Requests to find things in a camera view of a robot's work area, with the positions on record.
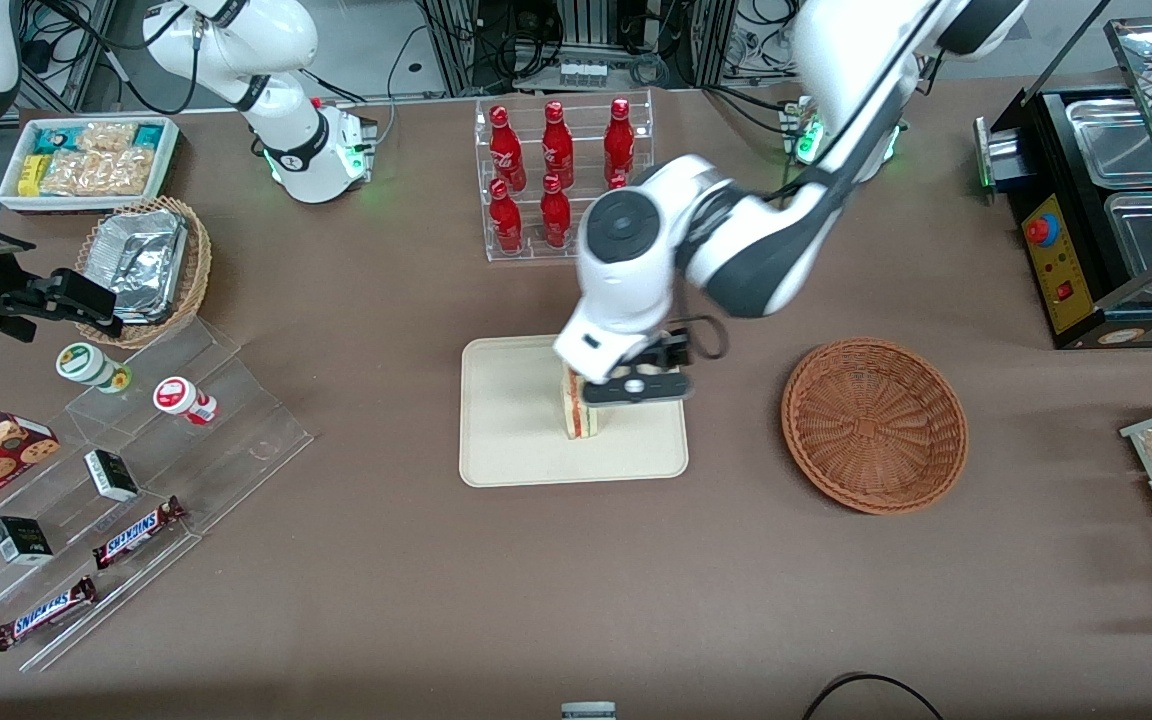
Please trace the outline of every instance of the acrylic bottle rack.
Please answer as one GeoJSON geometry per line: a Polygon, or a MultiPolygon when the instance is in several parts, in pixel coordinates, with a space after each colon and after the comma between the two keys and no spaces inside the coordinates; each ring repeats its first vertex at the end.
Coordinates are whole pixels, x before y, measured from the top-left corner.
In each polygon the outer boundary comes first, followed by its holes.
{"type": "Polygon", "coordinates": [[[637,92],[573,92],[535,97],[514,94],[479,100],[475,108],[473,150],[479,164],[479,203],[483,206],[483,237],[488,260],[536,260],[575,258],[576,227],[591,202],[607,192],[607,179],[602,175],[602,136],[611,120],[612,100],[624,97],[630,101],[630,124],[634,126],[635,172],[649,168],[655,160],[652,94],[637,92]],[[541,179],[545,177],[545,160],[540,151],[540,137],[545,132],[545,101],[559,100],[563,104],[567,127],[573,132],[575,147],[576,182],[568,187],[567,199],[573,206],[573,228],[568,233],[567,247],[554,249],[545,242],[544,223],[540,219],[540,198],[544,196],[541,179]],[[488,183],[495,176],[492,164],[492,123],[488,109],[502,105],[509,111],[509,124],[518,134],[522,143],[522,167],[526,170],[526,187],[513,194],[522,214],[522,251],[507,255],[500,250],[492,228],[488,204],[488,183]]]}
{"type": "Polygon", "coordinates": [[[287,407],[252,378],[237,350],[223,334],[192,319],[127,361],[131,387],[113,396],[88,389],[50,420],[60,450],[0,492],[0,515],[37,520],[55,555],[36,568],[8,564],[0,555],[0,624],[67,591],[83,575],[91,575],[100,600],[29,634],[1,653],[5,664],[45,670],[312,441],[287,407]],[[215,397],[215,419],[194,425],[157,411],[152,392],[169,376],[191,379],[215,397]],[[97,495],[83,462],[94,447],[123,457],[141,486],[136,500],[97,495]],[[188,510],[185,518],[108,569],[96,570],[92,548],[173,495],[188,510]]]}

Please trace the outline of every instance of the wicker basket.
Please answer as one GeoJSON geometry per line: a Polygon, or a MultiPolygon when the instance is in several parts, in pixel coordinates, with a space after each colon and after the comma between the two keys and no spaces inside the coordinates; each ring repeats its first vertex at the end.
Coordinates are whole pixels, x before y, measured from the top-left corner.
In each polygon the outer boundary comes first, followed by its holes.
{"type": "MultiPolygon", "coordinates": [[[[86,325],[78,325],[78,333],[91,342],[124,347],[127,350],[139,350],[154,338],[172,328],[173,325],[185,323],[191,316],[197,313],[202,305],[202,297],[207,291],[207,273],[211,272],[211,240],[207,237],[207,228],[202,227],[198,215],[183,202],[172,199],[172,197],[156,197],[153,200],[137,202],[124,209],[114,210],[114,214],[147,213],[151,210],[172,210],[189,222],[189,237],[185,241],[185,256],[180,265],[180,279],[177,282],[177,302],[175,309],[165,323],[157,325],[123,325],[123,336],[109,338],[86,325]]],[[[78,260],[74,263],[74,268],[79,273],[88,265],[88,252],[91,252],[92,241],[96,237],[96,228],[88,233],[88,242],[83,243],[78,251],[78,260]]]]}
{"type": "Polygon", "coordinates": [[[950,385],[918,355],[872,338],[804,357],[785,386],[781,430],[821,492],[876,515],[940,500],[968,457],[967,418],[950,385]]]}

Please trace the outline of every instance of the yellow snack package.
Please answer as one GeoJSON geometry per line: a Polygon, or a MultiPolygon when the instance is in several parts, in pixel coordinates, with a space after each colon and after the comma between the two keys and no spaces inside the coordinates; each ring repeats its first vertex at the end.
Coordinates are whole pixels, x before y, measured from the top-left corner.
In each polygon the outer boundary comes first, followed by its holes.
{"type": "Polygon", "coordinates": [[[20,197],[37,197],[38,183],[41,183],[41,176],[47,174],[47,165],[51,165],[51,156],[26,156],[24,158],[24,164],[20,166],[17,181],[20,197]]]}

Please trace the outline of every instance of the brown tablecloth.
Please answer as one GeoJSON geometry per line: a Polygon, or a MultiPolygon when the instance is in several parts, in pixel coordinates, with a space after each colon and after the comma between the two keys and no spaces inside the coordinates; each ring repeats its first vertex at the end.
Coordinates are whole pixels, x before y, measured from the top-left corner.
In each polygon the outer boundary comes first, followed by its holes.
{"type": "MultiPolygon", "coordinates": [[[[695,366],[682,477],[538,488],[457,475],[462,348],[558,332],[577,298],[570,265],[485,262],[472,101],[402,106],[376,182],[321,206],[270,182],[237,114],[182,115],[202,313],[320,437],[51,670],[0,655],[0,717],[796,717],[846,670],[960,719],[1152,717],[1152,497],[1117,437],[1152,415],[1152,351],[1051,350],[1015,223],[973,189],[970,122],[1016,88],[914,101],[805,290],[695,366]],[[849,336],[912,348],[963,400],[972,456],[932,509],[842,509],[787,454],[786,377],[849,336]]],[[[659,159],[780,184],[771,132],[699,92],[655,103],[659,159]]],[[[46,272],[91,222],[0,229],[46,272]]],[[[0,410],[58,414],[73,338],[3,341],[0,410]]]]}

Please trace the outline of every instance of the yellow control panel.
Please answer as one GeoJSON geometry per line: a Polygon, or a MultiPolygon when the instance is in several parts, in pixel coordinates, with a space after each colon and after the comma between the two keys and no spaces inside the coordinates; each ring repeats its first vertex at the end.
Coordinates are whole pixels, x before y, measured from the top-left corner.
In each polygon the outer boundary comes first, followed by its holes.
{"type": "Polygon", "coordinates": [[[1047,305],[1052,327],[1056,333],[1066,332],[1092,314],[1094,305],[1069,233],[1064,232],[1064,215],[1056,196],[1044,200],[1020,225],[1020,230],[1025,234],[1029,260],[1043,288],[1043,302],[1047,305]]]}

